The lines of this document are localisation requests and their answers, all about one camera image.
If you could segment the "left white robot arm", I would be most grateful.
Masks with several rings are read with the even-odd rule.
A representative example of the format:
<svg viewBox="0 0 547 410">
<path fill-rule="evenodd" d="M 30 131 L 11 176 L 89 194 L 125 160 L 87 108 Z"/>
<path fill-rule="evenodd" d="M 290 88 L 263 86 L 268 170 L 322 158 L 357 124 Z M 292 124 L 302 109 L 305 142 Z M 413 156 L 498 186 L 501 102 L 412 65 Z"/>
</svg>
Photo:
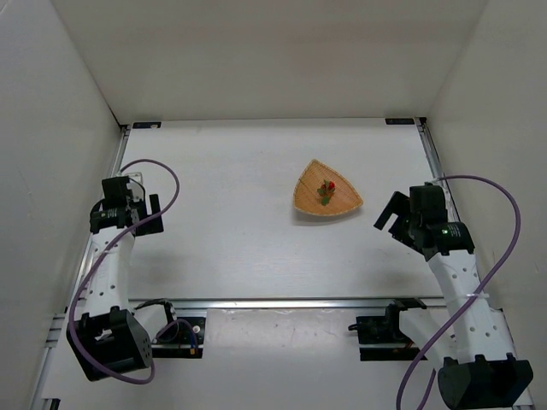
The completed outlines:
<svg viewBox="0 0 547 410">
<path fill-rule="evenodd" d="M 158 195 L 147 194 L 141 173 L 105 179 L 102 187 L 103 199 L 90 212 L 92 277 L 67 326 L 68 343 L 92 382 L 150 367 L 152 343 L 176 319 L 167 299 L 131 307 L 128 297 L 136 238 L 163 231 Z"/>
</svg>

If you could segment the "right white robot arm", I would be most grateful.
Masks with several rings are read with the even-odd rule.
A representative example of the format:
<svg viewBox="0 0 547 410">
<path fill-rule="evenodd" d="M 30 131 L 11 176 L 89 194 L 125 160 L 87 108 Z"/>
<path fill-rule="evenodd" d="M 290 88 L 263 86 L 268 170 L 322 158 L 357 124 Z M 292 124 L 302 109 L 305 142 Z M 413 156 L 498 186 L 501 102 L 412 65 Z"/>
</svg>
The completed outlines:
<svg viewBox="0 0 547 410">
<path fill-rule="evenodd" d="M 511 408 L 532 382 L 530 362 L 516 358 L 485 293 L 518 242 L 521 211 L 507 189 L 489 179 L 485 183 L 508 199 L 515 227 L 508 247 L 484 278 L 478 274 L 471 234 L 464 223 L 449 219 L 444 190 L 437 180 L 412 186 L 407 195 L 394 192 L 374 224 L 382 230 L 390 217 L 395 218 L 391 236 L 424 257 L 450 316 L 438 325 L 420 304 L 400 307 L 398 328 L 419 352 L 399 384 L 397 408 L 402 408 L 407 384 L 423 359 L 433 369 L 419 409 L 426 406 L 434 386 L 449 409 Z"/>
</svg>

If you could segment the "fake red berries sprig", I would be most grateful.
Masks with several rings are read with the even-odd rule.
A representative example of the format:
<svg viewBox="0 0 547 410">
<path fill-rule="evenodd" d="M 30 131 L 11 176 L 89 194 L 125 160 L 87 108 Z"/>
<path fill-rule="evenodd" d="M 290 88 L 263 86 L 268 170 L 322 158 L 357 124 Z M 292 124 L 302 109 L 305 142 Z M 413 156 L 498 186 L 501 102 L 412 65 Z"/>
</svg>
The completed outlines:
<svg viewBox="0 0 547 410">
<path fill-rule="evenodd" d="M 336 190 L 336 185 L 331 180 L 324 180 L 323 184 L 317 189 L 320 196 L 320 204 L 326 206 L 332 199 Z"/>
</svg>

